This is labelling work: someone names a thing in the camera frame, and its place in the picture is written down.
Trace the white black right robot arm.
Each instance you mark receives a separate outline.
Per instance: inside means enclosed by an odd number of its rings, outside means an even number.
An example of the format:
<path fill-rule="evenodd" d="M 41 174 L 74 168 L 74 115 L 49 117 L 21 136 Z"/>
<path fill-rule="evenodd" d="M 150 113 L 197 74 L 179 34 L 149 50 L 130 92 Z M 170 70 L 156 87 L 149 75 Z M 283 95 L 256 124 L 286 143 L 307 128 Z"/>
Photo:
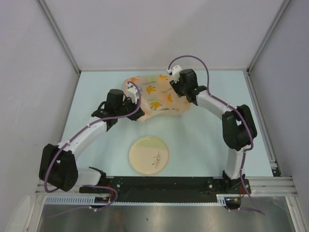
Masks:
<path fill-rule="evenodd" d="M 182 69 L 176 65 L 167 73 L 178 97 L 186 97 L 189 103 L 208 110 L 221 120 L 223 140 L 228 146 L 223 189 L 228 194 L 234 194 L 244 179 L 245 153 L 253 149 L 253 139 L 257 136 L 250 108 L 245 104 L 234 107 L 211 94 L 209 87 L 198 84 L 197 74 L 192 69 Z"/>

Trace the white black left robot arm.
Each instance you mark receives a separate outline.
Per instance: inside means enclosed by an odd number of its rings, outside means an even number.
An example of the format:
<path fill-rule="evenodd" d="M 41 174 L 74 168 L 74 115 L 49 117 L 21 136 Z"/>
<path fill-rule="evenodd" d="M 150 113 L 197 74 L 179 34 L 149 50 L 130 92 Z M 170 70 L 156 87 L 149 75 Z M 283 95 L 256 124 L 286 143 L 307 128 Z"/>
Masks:
<path fill-rule="evenodd" d="M 139 87 L 129 86 L 126 92 L 111 89 L 103 101 L 91 114 L 87 124 L 72 138 L 57 145 L 47 144 L 42 151 L 39 178 L 44 182 L 44 190 L 52 193 L 48 185 L 55 190 L 69 191 L 75 186 L 90 186 L 96 193 L 102 193 L 107 182 L 105 173 L 97 168 L 79 168 L 79 156 L 102 134 L 108 132 L 119 119 L 136 121 L 144 116 L 141 109 Z"/>

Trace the translucent peach plastic bag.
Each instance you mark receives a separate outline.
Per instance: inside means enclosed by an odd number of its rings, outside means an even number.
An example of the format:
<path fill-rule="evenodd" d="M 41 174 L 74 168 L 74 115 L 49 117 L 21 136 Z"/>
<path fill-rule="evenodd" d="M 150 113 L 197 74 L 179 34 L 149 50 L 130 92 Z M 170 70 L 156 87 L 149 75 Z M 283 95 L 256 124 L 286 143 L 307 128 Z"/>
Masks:
<path fill-rule="evenodd" d="M 134 82 L 141 89 L 141 109 L 144 115 L 138 121 L 158 116 L 179 116 L 191 108 L 185 96 L 178 97 L 170 81 L 173 78 L 168 75 L 144 75 L 128 78 L 123 83 L 123 91 L 127 94 L 129 81 Z"/>

